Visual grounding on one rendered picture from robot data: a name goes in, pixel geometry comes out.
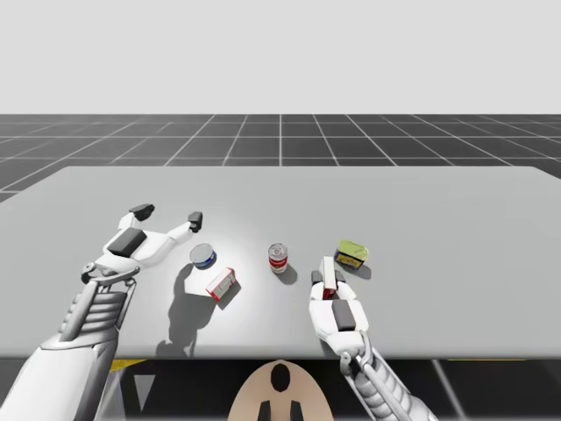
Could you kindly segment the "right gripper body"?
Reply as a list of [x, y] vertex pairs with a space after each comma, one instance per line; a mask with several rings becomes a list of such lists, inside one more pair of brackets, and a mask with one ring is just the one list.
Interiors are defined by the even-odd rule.
[[360, 301], [354, 299], [311, 300], [309, 314], [316, 336], [334, 353], [363, 353], [363, 332], [369, 324]]

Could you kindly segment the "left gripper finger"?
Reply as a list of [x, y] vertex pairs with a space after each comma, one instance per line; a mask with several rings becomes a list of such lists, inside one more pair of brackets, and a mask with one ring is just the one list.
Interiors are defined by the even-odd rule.
[[188, 215], [188, 221], [169, 231], [167, 235], [177, 244], [183, 244], [202, 229], [203, 214], [194, 211]]
[[130, 208], [128, 212], [120, 219], [117, 228], [119, 230], [135, 228], [140, 229], [142, 222], [146, 221], [155, 211], [155, 205], [151, 203], [143, 203], [141, 205]]

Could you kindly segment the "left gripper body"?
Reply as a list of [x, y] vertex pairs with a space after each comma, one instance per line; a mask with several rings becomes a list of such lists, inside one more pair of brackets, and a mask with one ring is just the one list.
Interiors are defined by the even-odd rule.
[[166, 234], [126, 228], [105, 244], [95, 264], [105, 268], [148, 268], [162, 262], [175, 245]]

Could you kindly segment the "red and white carton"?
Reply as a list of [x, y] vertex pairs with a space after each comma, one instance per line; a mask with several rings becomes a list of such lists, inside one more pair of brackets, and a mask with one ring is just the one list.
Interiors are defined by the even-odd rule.
[[324, 256], [321, 263], [321, 273], [323, 275], [322, 299], [331, 299], [337, 292], [337, 277], [334, 260], [330, 256]]
[[224, 268], [206, 286], [205, 290], [215, 301], [218, 302], [236, 281], [235, 271], [232, 268]]

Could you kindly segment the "blue flat can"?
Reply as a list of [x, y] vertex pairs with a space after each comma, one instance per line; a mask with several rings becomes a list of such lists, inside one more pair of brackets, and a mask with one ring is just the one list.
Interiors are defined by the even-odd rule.
[[205, 269], [211, 266], [216, 260], [216, 252], [212, 245], [202, 243], [193, 247], [190, 251], [189, 258], [196, 268]]

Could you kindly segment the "green and blue rectangular can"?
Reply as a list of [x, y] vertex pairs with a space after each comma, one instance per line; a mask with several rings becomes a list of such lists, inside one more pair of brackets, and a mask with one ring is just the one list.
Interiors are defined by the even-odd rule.
[[338, 242], [334, 260], [348, 268], [359, 269], [367, 261], [368, 256], [369, 251], [365, 246], [348, 239], [341, 239]]

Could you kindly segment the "red and white can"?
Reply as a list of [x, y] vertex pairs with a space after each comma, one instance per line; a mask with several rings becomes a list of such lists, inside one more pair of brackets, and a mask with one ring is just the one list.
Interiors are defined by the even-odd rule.
[[268, 248], [268, 261], [274, 273], [284, 273], [288, 265], [288, 249], [281, 243], [272, 244]]

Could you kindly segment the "tan robot part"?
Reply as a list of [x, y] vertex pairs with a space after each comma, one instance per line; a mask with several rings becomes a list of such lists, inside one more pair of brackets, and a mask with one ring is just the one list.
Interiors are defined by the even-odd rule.
[[268, 362], [243, 383], [227, 421], [335, 421], [316, 380], [287, 360]]

